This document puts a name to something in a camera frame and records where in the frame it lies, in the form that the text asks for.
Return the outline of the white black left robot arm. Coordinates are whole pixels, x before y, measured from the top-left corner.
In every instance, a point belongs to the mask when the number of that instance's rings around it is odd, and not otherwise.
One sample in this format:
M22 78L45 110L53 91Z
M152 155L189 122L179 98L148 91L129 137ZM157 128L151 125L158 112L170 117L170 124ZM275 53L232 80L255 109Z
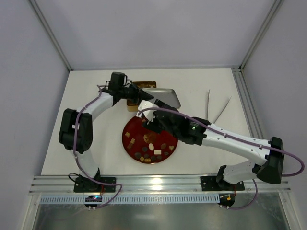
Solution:
M94 139L94 120L122 99L140 103L142 100L149 101L154 98L122 72L112 72L111 79L97 87L98 95L85 106L75 110L64 110L59 130L60 144L72 151L79 168L80 174L75 180L75 185L92 191L101 186L119 186L117 183L101 181L99 166L95 163L90 150Z

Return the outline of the silver metal tweezers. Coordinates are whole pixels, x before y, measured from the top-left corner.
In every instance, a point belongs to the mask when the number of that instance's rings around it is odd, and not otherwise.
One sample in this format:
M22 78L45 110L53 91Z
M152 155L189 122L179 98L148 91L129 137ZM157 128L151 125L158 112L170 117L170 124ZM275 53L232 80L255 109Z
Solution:
M209 120L209 111L210 111L210 92L211 89L208 90L207 92L207 99L206 99L206 113L205 113L205 119ZM223 114L223 112L225 111L225 109L227 108L227 106L229 105L230 101L231 101L231 96L228 98L227 102L225 103L225 105L223 106L223 108L221 109L221 111L219 112L219 114L217 115L217 117L215 119L213 119L211 122L212 123L216 123L217 120L220 118L220 116Z

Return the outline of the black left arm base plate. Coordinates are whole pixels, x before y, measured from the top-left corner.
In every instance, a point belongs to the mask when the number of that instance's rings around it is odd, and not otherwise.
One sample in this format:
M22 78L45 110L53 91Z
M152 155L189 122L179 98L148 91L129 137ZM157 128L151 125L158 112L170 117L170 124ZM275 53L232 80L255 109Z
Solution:
M103 184L97 184L88 178L77 177L74 180L73 191L75 193L113 193L116 190L115 177L98 177L98 180Z

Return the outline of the silver tin lid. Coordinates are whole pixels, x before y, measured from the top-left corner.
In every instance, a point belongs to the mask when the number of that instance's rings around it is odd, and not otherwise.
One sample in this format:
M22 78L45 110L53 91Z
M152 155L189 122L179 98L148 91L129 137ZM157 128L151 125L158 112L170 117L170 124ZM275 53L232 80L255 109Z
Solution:
M178 99L178 96L173 89L169 88L142 88L142 90L151 96L153 96L153 99L150 99L149 101L154 103L156 100L160 100L164 102L165 104L174 107L176 109L179 109L181 107L181 103Z

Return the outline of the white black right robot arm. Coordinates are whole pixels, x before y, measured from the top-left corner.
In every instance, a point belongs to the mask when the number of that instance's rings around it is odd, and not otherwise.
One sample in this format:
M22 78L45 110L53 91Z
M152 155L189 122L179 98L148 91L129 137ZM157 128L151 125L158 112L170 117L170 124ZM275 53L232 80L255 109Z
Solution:
M284 154L282 140L245 137L229 132L208 120L189 117L162 101L141 101L137 117L144 117L143 127L160 134L165 131L189 145L222 149L247 159L219 168L216 183L222 190L231 190L242 181L258 178L269 184L280 184Z

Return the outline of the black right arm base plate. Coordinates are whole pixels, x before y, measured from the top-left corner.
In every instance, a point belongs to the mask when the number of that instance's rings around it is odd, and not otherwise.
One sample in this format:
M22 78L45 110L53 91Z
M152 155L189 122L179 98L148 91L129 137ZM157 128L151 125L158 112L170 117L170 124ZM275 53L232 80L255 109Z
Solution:
M230 184L223 179L218 180L217 176L201 176L202 191L244 191L245 186L243 182L237 184Z

